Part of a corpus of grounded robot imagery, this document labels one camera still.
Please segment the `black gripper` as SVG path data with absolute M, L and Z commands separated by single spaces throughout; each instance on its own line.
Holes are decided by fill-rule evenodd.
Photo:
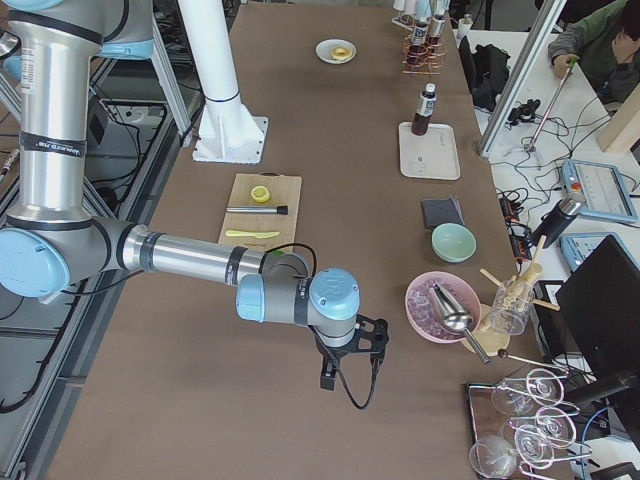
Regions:
M 320 373 L 320 388 L 334 390 L 336 378 L 339 378 L 342 384 L 345 383 L 340 359 L 346 355 L 368 354 L 371 361 L 383 361 L 386 345 L 389 341 L 388 327 L 389 324 L 385 319 L 373 320 L 358 314 L 354 334 L 345 345 L 330 347 L 317 337 L 316 347 L 324 356 Z

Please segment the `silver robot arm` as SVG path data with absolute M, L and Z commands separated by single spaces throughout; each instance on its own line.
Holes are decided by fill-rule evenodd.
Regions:
M 384 320 L 359 312 L 347 271 L 316 271 L 286 252 L 252 251 L 171 236 L 93 216 L 83 206 L 90 62 L 154 51 L 148 1 L 12 1 L 21 41 L 20 192 L 1 232 L 1 283 L 42 297 L 108 270 L 167 272 L 236 288 L 240 317 L 310 329 L 323 357 L 321 385 L 342 381 L 340 361 L 366 353 L 378 370 Z

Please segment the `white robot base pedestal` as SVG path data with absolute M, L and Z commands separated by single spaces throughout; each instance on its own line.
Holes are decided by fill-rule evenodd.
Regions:
M 186 0 L 179 8 L 205 99 L 193 159 L 256 165 L 268 119 L 252 115 L 241 100 L 223 5 Z

